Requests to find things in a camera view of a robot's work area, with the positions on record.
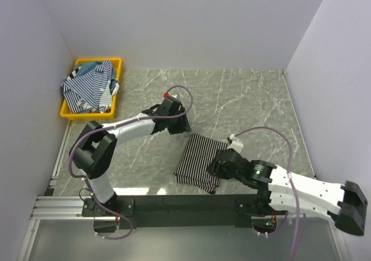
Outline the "black striped tank top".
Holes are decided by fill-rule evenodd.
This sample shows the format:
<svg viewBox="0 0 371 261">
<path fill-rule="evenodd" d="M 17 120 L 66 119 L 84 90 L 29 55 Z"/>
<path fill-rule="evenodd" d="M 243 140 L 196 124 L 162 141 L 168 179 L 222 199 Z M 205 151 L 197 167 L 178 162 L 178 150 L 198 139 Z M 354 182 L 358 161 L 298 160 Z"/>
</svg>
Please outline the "black striped tank top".
<svg viewBox="0 0 371 261">
<path fill-rule="evenodd" d="M 227 147 L 228 143 L 226 142 L 193 133 L 185 145 L 184 152 L 173 172 L 176 182 L 192 185 L 209 194 L 215 194 L 220 179 L 211 175 L 207 168 L 217 153 Z"/>
</svg>

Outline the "blue white striped tank top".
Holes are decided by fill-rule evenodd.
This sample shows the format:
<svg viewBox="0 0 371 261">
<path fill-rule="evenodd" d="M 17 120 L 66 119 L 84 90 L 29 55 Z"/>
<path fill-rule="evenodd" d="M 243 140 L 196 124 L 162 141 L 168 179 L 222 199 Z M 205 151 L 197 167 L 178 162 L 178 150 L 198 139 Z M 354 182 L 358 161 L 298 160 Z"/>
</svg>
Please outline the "blue white striped tank top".
<svg viewBox="0 0 371 261">
<path fill-rule="evenodd" d="M 112 62 L 108 59 L 84 75 L 76 76 L 77 71 L 67 77 L 62 85 L 62 93 L 73 114 L 100 112 L 101 94 L 111 83 Z"/>
</svg>

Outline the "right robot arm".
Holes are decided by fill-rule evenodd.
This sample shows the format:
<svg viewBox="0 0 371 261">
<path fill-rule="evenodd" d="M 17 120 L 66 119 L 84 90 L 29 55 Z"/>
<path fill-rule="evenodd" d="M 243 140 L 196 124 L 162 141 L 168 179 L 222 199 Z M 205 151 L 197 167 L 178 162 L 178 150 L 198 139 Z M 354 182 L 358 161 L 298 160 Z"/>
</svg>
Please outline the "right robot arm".
<svg viewBox="0 0 371 261">
<path fill-rule="evenodd" d="M 264 217 L 274 212 L 298 212 L 333 221 L 339 230 L 363 236 L 368 201 L 360 186 L 322 182 L 262 160 L 248 161 L 235 150 L 218 151 L 207 171 L 220 179 L 235 179 L 257 191 L 253 199 L 238 201 L 237 211 Z"/>
</svg>

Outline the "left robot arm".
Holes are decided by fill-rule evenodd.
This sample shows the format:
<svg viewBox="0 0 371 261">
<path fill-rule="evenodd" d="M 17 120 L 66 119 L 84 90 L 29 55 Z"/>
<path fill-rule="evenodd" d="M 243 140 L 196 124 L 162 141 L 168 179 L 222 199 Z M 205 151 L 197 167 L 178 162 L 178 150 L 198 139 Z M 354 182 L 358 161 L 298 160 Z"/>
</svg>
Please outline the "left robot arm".
<svg viewBox="0 0 371 261">
<path fill-rule="evenodd" d="M 188 110 L 179 99 L 166 94 L 161 104 L 135 117 L 111 124 L 91 121 L 84 127 L 70 150 L 68 168 L 72 177 L 86 181 L 100 214 L 108 216 L 118 209 L 117 194 L 107 175 L 116 147 L 164 130 L 170 135 L 189 132 Z"/>
</svg>

